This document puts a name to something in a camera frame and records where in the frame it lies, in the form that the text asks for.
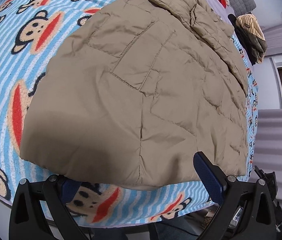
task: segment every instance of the monkey print blanket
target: monkey print blanket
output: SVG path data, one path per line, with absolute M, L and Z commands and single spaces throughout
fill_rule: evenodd
M 0 198 L 7 204 L 12 204 L 20 179 L 42 181 L 51 174 L 18 156 L 25 114 L 49 60 L 67 36 L 113 1 L 0 0 Z M 242 52 L 235 36 L 233 42 Z M 249 154 L 247 176 L 240 179 L 247 180 L 257 129 L 257 84 L 243 53 L 242 59 L 250 87 Z M 199 181 L 153 191 L 85 182 L 68 208 L 80 226 L 120 227 L 170 219 L 212 204 Z M 46 206 L 44 210 L 51 218 Z

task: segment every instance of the blue gripper pad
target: blue gripper pad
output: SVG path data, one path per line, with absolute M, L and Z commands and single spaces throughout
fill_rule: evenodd
M 193 166 L 212 201 L 222 205 L 224 201 L 224 188 L 198 153 L 193 157 Z
M 80 181 L 66 179 L 66 181 L 62 184 L 61 192 L 59 196 L 63 205 L 73 200 L 81 184 L 82 182 Z

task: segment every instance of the jacket seam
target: jacket seam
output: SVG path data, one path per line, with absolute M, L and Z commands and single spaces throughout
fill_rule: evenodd
M 114 65 L 114 67 L 110 70 L 110 72 L 112 73 L 115 68 L 119 65 L 119 63 L 121 62 L 122 58 L 125 56 L 125 54 L 129 51 L 129 49 L 132 47 L 132 45 L 139 39 L 139 37 L 145 33 L 152 25 L 154 25 L 156 22 L 151 21 L 151 23 L 138 35 L 136 35 L 133 40 L 126 46 L 126 48 L 123 50 L 118 62 Z
M 193 135 L 194 137 L 196 137 L 195 134 L 191 133 L 190 131 L 188 131 L 188 130 L 185 129 L 184 127 L 180 126 L 179 124 L 177 124 L 177 123 L 175 123 L 175 122 L 172 122 L 172 121 L 169 121 L 169 120 L 166 120 L 166 119 L 163 119 L 162 117 L 160 117 L 160 116 L 158 116 L 158 115 L 152 113 L 152 106 L 153 106 L 154 96 L 155 96 L 155 94 L 156 94 L 156 92 L 157 92 L 158 83 L 159 83 L 159 76 L 160 76 L 160 72 L 159 72 L 159 71 L 157 71 L 157 70 L 153 70 L 153 71 L 158 72 L 158 78 L 157 78 L 157 82 L 156 82 L 156 84 L 155 84 L 155 90 L 154 90 L 153 97 L 152 97 L 152 101 L 151 101 L 150 113 L 153 114 L 155 117 L 157 117 L 157 118 L 159 118 L 159 119 L 161 119 L 161 120 L 163 120 L 163 121 L 165 121 L 165 122 L 169 122 L 169 123 L 172 123 L 172 124 L 177 125 L 178 127 L 181 127 L 183 130 L 186 130 L 188 133 L 190 133 L 191 135 Z
M 108 52 L 106 52 L 106 51 L 104 51 L 104 50 L 95 48 L 95 47 L 93 47 L 93 46 L 91 46 L 91 45 L 89 45 L 89 44 L 88 44 L 88 46 L 89 46 L 90 48 L 92 48 L 92 49 L 96 49 L 96 50 L 98 50 L 98 51 L 100 51 L 100 52 L 103 52 L 103 53 L 105 53 L 105 54 L 107 54 L 107 55 L 109 55 L 109 56 L 111 56 L 111 57 L 119 58 L 119 57 L 116 57 L 116 56 L 114 56 L 114 55 L 111 55 L 110 53 L 108 53 Z
M 140 169 L 141 169 L 141 139 L 142 139 L 142 109 L 143 109 L 143 97 L 142 97 L 142 105 L 141 105 L 141 128 L 140 128 L 140 151 L 139 151 L 139 177 L 136 181 L 136 184 L 138 183 L 140 177 L 141 177 L 141 173 L 140 173 Z
M 189 54 L 189 53 L 187 53 L 186 51 L 184 51 L 183 49 L 181 49 L 179 46 L 177 46 L 177 45 L 175 45 L 178 49 L 180 49 L 181 51 L 183 51 L 184 53 L 186 53 L 187 55 L 189 55 L 191 58 L 193 58 L 203 69 L 204 69 L 204 71 L 205 71 L 205 68 L 204 68 L 204 66 L 202 66 L 199 62 L 198 62 L 198 60 L 196 59 L 196 58 L 194 58 L 191 54 Z M 214 107 L 214 105 L 213 104 L 211 104 L 205 97 L 203 97 L 204 98 L 204 100 L 206 100 L 211 106 L 213 106 Z M 234 123 L 230 118 L 228 118 L 228 117 L 226 117 L 224 114 L 222 114 L 222 116 L 224 116 L 226 119 L 229 119 L 232 123 Z
M 235 152 L 237 152 L 240 155 L 240 151 L 239 150 L 235 149 L 231 144 L 229 144 L 229 146 L 230 146 L 230 148 L 232 150 L 234 150 Z
M 126 85 L 128 85 L 129 87 L 133 88 L 134 90 L 138 91 L 136 88 L 134 88 L 133 86 L 131 86 L 129 83 L 127 83 L 126 81 L 124 81 L 123 79 L 119 78 L 116 74 L 114 74 L 113 72 L 109 72 L 111 75 L 113 75 L 114 77 L 116 77 L 117 79 L 119 79 L 121 82 L 125 83 Z
M 161 1 L 161 0 L 156 0 L 156 1 L 159 1 L 160 3 L 163 3 L 168 9 L 166 9 L 166 8 L 163 8 L 163 9 L 165 9 L 166 11 L 168 11 L 168 12 L 173 12 L 173 13 L 171 13 L 172 15 L 173 14 L 176 14 L 178 17 L 180 17 L 182 20 L 183 20 L 183 22 L 188 26 L 188 27 L 185 27 L 185 28 L 187 28 L 189 31 L 191 31 L 191 26 L 190 26 L 190 24 L 188 23 L 188 21 L 185 21 L 184 19 L 183 19 L 183 17 L 180 15 L 180 14 L 178 14 L 175 10 L 173 10 L 169 5 L 172 3 L 172 1 L 173 0 L 171 0 L 171 2 L 169 3 L 169 4 L 167 4 L 167 3 L 165 3 L 164 1 Z
M 171 11 L 173 11 L 175 14 L 177 14 L 187 25 L 188 25 L 188 27 L 189 27 L 189 29 L 191 29 L 191 21 L 190 22 L 188 22 L 188 21 L 186 21 L 186 20 L 184 20 L 183 19 L 183 17 L 180 15 L 180 14 L 178 14 L 175 10 L 173 10 L 172 8 L 171 8 L 171 4 L 172 4 L 172 1 L 174 1 L 174 0 L 171 0 L 171 2 L 169 3 L 169 9 L 171 10 Z
M 141 89 L 142 89 L 142 87 L 143 87 L 143 85 L 144 85 L 146 79 L 148 78 L 148 76 L 149 76 L 151 70 L 153 70 L 154 63 L 156 62 L 157 57 L 158 57 L 158 55 L 160 54 L 162 48 L 163 48 L 163 47 L 165 46 L 165 44 L 171 39 L 171 37 L 172 37 L 172 35 L 173 35 L 174 33 L 175 33 L 175 31 L 173 31 L 173 32 L 170 34 L 170 36 L 167 38 L 167 40 L 163 43 L 163 45 L 162 45 L 161 48 L 159 49 L 158 53 L 155 55 L 154 60 L 153 60 L 153 62 L 151 63 L 151 66 L 150 66 L 150 68 L 149 68 L 147 74 L 145 75 L 145 78 L 143 79 L 143 82 L 142 82 L 141 86 L 140 86 L 139 89 L 138 89 L 139 92 L 141 91 Z
M 150 16 L 152 17 L 151 12 L 145 10 L 144 8 L 139 7 L 138 5 L 130 4 L 130 3 L 128 3 L 129 1 L 131 1 L 131 0 L 128 0 L 128 1 L 127 1 L 127 4 L 128 4 L 128 5 L 137 7 L 138 9 L 140 9 L 140 10 L 142 10 L 142 11 L 144 11 L 144 12 L 147 12 L 147 13 L 150 14 Z
M 98 31 L 98 30 L 100 30 L 100 28 L 104 25 L 104 24 L 106 24 L 107 22 L 108 22 L 108 20 L 111 18 L 111 14 L 108 14 L 108 13 L 105 13 L 106 15 L 108 15 L 109 17 L 108 17 L 108 19 L 106 19 L 105 20 L 105 22 L 104 23 L 102 23 L 101 24 L 101 26 L 99 26 L 99 28 L 97 28 L 93 33 L 92 33 L 92 35 L 90 36 L 90 38 L 89 38 L 89 40 L 87 41 L 87 44 L 90 46 L 90 41 L 91 41 L 91 39 L 94 37 L 94 35 L 96 34 L 96 32 Z
M 194 22 L 194 25 L 198 25 L 198 26 L 202 27 L 208 34 L 210 34 L 210 32 L 208 32 L 208 30 L 207 30 L 205 27 L 199 25 L 198 23 Z M 233 62 L 233 60 L 231 59 L 230 55 L 227 53 L 227 51 L 225 50 L 225 48 L 216 40 L 215 37 L 213 37 L 212 35 L 209 35 L 209 36 L 212 37 L 212 38 L 216 41 L 216 43 L 220 45 L 220 48 L 221 48 L 221 49 L 223 50 L 223 52 L 229 57 L 229 59 L 230 59 L 232 65 L 236 67 L 235 63 Z M 241 79 L 244 80 L 244 77 L 241 75 L 241 73 L 239 72 L 239 70 L 238 70 L 238 75 L 239 75 L 239 77 L 240 77 Z M 238 82 L 239 82 L 239 84 L 240 84 L 242 90 L 243 90 L 244 93 L 245 93 L 245 90 L 244 90 L 244 82 L 241 82 L 241 80 L 238 80 Z

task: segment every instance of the bed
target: bed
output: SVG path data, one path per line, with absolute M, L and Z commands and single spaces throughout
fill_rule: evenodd
M 24 117 L 49 60 L 67 36 L 113 1 L 0 0 L 0 199 L 6 204 L 12 204 L 20 179 L 42 181 L 51 175 L 50 171 L 18 156 Z M 218 0 L 207 1 L 212 8 L 217 7 Z M 258 86 L 245 51 L 235 35 L 232 40 L 246 65 L 249 82 L 247 174 L 238 178 L 247 181 L 257 131 Z M 200 181 L 153 191 L 84 182 L 69 207 L 80 226 L 123 227 L 182 216 L 213 204 Z M 44 203 L 43 208 L 51 219 Z

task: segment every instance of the blue jeans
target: blue jeans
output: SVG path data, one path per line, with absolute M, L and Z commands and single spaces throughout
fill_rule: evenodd
M 196 240 L 198 237 L 184 217 L 148 224 L 150 240 Z M 122 228 L 93 228 L 93 240 L 128 240 Z

